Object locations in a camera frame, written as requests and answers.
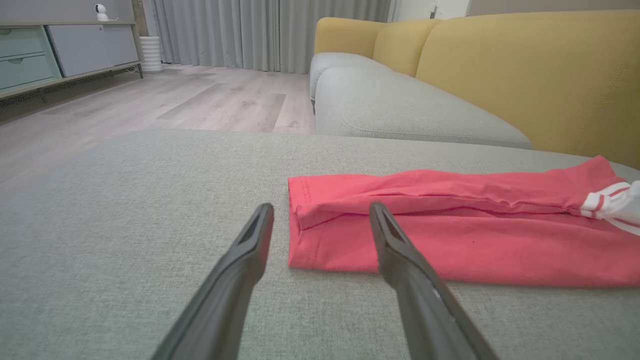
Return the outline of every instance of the gray upholstery fabric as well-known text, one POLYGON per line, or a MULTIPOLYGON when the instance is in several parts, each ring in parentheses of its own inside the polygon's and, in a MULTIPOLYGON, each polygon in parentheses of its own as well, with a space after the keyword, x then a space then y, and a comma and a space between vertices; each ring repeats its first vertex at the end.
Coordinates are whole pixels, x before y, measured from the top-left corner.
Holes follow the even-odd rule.
POLYGON ((311 59, 311 68, 309 70, 309 97, 311 97, 312 100, 316 99, 316 84, 320 75, 322 75, 326 69, 334 67, 354 67, 380 72, 393 72, 393 70, 387 66, 362 55, 347 53, 315 54, 311 59))
MULTIPOLYGON (((148 359, 255 206, 272 202, 267 270, 239 358, 408 359, 396 296, 379 276, 287 267, 287 177, 544 171, 584 160, 373 138, 121 137, 0 197, 0 358, 148 359)), ((502 359, 640 354, 640 289, 450 286, 502 359)))
POLYGON ((532 148, 511 124, 459 97, 410 76, 370 69, 323 73, 316 87, 316 131, 532 148))

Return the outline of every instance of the gray cabinet door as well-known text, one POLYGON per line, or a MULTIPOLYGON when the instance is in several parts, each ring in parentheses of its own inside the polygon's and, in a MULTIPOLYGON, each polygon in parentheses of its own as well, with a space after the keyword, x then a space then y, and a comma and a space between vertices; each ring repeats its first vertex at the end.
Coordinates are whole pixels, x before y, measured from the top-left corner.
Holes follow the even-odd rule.
POLYGON ((65 77, 115 66, 105 46, 103 25, 49 25, 65 77))
POLYGON ((131 25, 104 25, 104 46, 113 66, 138 61, 131 25))

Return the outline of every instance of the red garment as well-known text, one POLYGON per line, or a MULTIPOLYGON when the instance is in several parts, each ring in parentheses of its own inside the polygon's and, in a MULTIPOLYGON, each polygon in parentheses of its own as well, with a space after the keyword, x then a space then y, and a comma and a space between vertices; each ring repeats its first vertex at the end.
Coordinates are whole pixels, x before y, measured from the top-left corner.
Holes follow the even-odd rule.
POLYGON ((292 177, 289 266, 377 271, 368 213, 379 201, 444 279, 639 286, 640 228, 597 219, 628 187, 601 156, 544 173, 292 177))

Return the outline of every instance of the laminate flooring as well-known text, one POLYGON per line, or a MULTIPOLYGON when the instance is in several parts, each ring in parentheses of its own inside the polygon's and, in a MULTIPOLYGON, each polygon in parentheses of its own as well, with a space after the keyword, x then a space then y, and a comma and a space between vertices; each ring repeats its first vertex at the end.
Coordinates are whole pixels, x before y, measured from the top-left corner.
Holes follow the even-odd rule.
POLYGON ((0 192, 144 129, 315 132, 308 74, 165 65, 0 102, 0 192))

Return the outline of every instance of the drawer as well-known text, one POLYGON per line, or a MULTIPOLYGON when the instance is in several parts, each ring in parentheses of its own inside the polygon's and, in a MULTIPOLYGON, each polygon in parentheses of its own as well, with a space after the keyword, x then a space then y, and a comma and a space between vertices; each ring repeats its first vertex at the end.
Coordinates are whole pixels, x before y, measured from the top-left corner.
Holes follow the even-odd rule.
POLYGON ((0 29, 0 58, 42 51, 44 50, 35 28, 0 29))
POLYGON ((0 89, 52 77, 45 55, 0 61, 0 89))

